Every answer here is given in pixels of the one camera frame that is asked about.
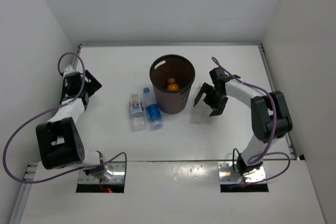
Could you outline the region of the clear plastic bottle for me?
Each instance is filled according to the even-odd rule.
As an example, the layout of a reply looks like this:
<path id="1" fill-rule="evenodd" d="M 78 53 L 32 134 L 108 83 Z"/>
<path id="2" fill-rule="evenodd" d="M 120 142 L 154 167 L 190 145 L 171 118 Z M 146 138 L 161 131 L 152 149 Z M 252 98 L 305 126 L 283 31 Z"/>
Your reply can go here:
<path id="1" fill-rule="evenodd" d="M 190 122 L 193 124 L 208 124 L 211 108 L 204 102 L 206 94 L 202 94 L 198 104 L 192 107 Z"/>

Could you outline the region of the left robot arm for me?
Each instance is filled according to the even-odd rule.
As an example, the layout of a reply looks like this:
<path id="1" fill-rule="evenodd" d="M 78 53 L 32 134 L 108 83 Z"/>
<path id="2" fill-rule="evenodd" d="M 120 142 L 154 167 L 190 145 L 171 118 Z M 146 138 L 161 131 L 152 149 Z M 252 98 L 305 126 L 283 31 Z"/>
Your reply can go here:
<path id="1" fill-rule="evenodd" d="M 46 123 L 36 126 L 41 161 L 45 169 L 84 167 L 84 173 L 108 182 L 109 165 L 103 165 L 100 151 L 88 151 L 79 135 L 76 122 L 87 109 L 89 98 L 102 87 L 93 75 L 67 67 L 63 72 L 61 107 Z"/>

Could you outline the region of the orange juice bottle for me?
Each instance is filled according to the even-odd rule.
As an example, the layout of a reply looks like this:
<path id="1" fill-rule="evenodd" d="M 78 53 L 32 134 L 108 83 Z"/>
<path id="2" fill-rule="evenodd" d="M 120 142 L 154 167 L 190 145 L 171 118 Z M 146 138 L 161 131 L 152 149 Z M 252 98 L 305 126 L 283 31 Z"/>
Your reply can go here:
<path id="1" fill-rule="evenodd" d="M 169 78 L 167 79 L 167 90 L 170 90 L 170 91 L 175 91 L 175 90 L 179 90 L 180 87 L 179 85 L 177 84 L 175 78 Z"/>

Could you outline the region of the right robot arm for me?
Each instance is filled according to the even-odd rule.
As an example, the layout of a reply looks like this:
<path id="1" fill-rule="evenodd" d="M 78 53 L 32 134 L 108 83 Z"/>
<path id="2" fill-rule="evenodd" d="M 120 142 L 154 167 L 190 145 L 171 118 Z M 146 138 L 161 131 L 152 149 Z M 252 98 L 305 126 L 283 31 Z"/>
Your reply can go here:
<path id="1" fill-rule="evenodd" d="M 230 97 L 250 108 L 253 136 L 244 151 L 238 154 L 234 168 L 235 172 L 243 175 L 258 168 L 273 143 L 292 130 L 285 96 L 280 91 L 268 92 L 244 82 L 222 67 L 214 68 L 209 74 L 213 84 L 202 84 L 194 105 L 205 95 L 203 102 L 212 109 L 210 116 L 221 115 Z"/>

